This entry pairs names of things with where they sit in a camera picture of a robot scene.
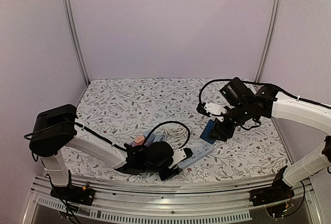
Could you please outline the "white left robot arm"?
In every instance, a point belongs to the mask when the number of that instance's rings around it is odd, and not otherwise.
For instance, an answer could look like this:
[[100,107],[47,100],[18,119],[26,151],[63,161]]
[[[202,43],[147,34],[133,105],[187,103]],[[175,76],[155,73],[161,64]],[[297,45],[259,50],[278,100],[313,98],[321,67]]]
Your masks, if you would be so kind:
[[70,182],[62,148],[69,146],[103,161],[112,169],[129,175],[147,171],[158,172],[166,179],[182,160],[186,159],[183,148],[172,149],[164,141],[121,147],[88,128],[76,115],[76,107],[66,104],[37,115],[33,132],[26,134],[29,149],[44,164],[51,182],[65,200],[73,200],[77,189]]

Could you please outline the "light blue power strip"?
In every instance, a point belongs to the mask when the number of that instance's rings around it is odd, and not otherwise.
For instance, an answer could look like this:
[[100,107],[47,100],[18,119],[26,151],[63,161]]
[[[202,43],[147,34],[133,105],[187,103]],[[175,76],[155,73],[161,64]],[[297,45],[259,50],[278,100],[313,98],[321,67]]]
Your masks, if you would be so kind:
[[187,158],[177,164],[177,166],[184,170],[191,165],[195,164],[199,160],[203,159],[205,156],[209,155],[214,149],[214,146],[209,143],[205,143],[199,147],[196,147],[192,150],[193,154],[190,158]]

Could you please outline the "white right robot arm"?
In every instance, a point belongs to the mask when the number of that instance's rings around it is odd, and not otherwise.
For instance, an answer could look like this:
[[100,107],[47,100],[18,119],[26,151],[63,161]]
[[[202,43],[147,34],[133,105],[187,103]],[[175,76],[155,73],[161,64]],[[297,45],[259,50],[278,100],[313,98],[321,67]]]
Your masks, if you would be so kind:
[[280,124],[287,139],[296,145],[304,140],[304,148],[290,146],[297,159],[281,169],[268,189],[271,201],[279,201],[288,188],[330,166],[330,106],[295,96],[270,83],[253,83],[238,77],[226,81],[220,90],[228,103],[221,106],[212,101],[200,101],[207,116],[215,117],[208,138],[226,141],[235,128],[261,117]]

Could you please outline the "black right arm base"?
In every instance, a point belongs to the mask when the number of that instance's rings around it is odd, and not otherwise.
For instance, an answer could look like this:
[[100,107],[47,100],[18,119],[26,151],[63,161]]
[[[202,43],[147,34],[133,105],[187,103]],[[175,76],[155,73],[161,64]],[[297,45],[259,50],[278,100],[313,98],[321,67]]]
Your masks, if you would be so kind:
[[270,204],[294,197],[292,186],[288,186],[282,180],[287,167],[285,166],[278,171],[270,186],[253,189],[249,192],[249,201],[252,202],[253,206]]

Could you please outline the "dark blue cube socket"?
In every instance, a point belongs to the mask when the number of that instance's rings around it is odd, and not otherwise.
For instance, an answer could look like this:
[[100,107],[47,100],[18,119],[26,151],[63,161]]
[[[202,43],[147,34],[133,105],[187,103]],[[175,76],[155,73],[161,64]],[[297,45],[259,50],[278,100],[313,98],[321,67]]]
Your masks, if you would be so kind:
[[209,137],[209,135],[212,131],[213,125],[214,125],[214,121],[209,120],[208,123],[206,124],[205,128],[203,129],[202,133],[200,134],[200,138],[211,145],[213,145],[216,142],[216,139],[212,139]]

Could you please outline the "light blue charger plug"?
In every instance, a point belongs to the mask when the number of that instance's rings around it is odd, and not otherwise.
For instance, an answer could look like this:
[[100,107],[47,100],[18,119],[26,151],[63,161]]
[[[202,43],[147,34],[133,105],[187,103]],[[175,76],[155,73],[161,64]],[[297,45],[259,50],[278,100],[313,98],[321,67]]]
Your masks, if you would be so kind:
[[[145,131],[145,132],[143,133],[143,136],[146,138],[146,137],[149,135],[150,132],[151,132],[151,129]],[[155,134],[152,133],[152,134],[149,136],[149,138],[147,139],[146,142],[147,142],[147,143],[148,143],[148,142],[153,142],[154,139],[155,139]]]

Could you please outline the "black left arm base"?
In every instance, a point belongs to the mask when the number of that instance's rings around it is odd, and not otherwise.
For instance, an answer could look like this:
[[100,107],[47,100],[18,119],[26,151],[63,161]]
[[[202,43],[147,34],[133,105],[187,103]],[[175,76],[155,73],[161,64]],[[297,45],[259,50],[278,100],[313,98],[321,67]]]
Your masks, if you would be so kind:
[[71,182],[65,187],[54,186],[51,182],[52,197],[58,198],[63,202],[73,202],[77,204],[92,206],[96,191],[90,188],[90,182],[83,186],[73,185]]

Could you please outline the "pink small charger plug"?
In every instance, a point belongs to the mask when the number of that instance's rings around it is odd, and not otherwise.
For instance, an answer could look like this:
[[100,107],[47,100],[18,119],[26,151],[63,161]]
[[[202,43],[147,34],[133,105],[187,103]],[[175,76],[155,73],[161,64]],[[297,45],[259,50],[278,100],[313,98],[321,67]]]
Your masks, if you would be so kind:
[[140,135],[134,139],[133,146],[142,145],[145,141],[145,137]]

